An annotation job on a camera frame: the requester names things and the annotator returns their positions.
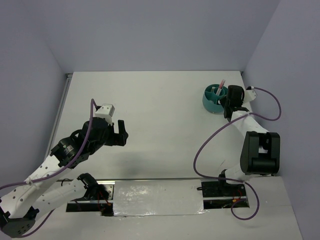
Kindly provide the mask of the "pink pen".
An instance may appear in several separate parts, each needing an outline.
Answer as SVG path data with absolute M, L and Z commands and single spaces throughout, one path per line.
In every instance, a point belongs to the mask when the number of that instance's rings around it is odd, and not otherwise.
M 220 82 L 219 87 L 218 87 L 217 90 L 216 90 L 216 95 L 217 95 L 217 96 L 220 95 L 220 93 L 221 93 L 221 91 L 222 91 L 222 89 L 223 89 L 223 87 L 224 87 L 225 82 L 226 82 L 225 79 L 223 79 L 223 80 Z

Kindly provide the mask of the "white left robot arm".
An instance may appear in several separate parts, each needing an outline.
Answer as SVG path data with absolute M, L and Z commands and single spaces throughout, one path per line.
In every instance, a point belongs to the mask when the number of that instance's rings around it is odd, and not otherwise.
M 26 185 L 17 186 L 0 198 L 1 231 L 11 238 L 22 238 L 36 220 L 69 201 L 108 201 L 110 191 L 89 173 L 82 173 L 57 189 L 50 190 L 50 187 L 101 147 L 123 147 L 129 135 L 125 122 L 118 120 L 117 123 L 118 132 L 115 132 L 113 123 L 94 117 L 92 123 L 85 122 L 82 129 L 61 139 L 26 180 Z

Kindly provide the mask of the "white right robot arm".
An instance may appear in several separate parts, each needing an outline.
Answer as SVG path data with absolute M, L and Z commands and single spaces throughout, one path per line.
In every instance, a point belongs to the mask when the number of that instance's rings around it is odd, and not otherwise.
M 257 97 L 256 90 L 269 94 L 275 100 L 278 106 L 277 117 L 265 117 L 244 107 L 245 103 Z M 219 175 L 224 179 L 218 182 L 217 190 L 221 195 L 228 196 L 235 190 L 235 184 L 254 177 L 278 173 L 281 137 L 278 133 L 262 127 L 255 117 L 275 122 L 280 119 L 282 108 L 278 98 L 270 91 L 253 86 L 244 89 L 238 85 L 228 86 L 227 94 L 221 98 L 220 104 L 224 110 L 223 117 L 228 124 L 236 127 L 243 136 L 239 163 L 223 170 Z

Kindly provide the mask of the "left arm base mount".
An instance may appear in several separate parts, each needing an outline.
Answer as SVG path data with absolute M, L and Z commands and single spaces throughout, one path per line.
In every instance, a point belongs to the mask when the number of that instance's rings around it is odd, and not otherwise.
M 113 184 L 101 184 L 89 173 L 82 173 L 76 180 L 85 186 L 83 197 L 67 203 L 67 213 L 97 212 L 100 216 L 113 217 Z

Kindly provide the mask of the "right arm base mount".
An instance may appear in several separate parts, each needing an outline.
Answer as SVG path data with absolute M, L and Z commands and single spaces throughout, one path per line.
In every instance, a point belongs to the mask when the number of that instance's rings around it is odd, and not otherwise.
M 202 193 L 203 207 L 206 210 L 229 209 L 239 200 L 243 201 L 236 204 L 236 208 L 249 207 L 245 186 L 239 182 L 229 184 L 226 180 L 204 180 L 196 190 Z

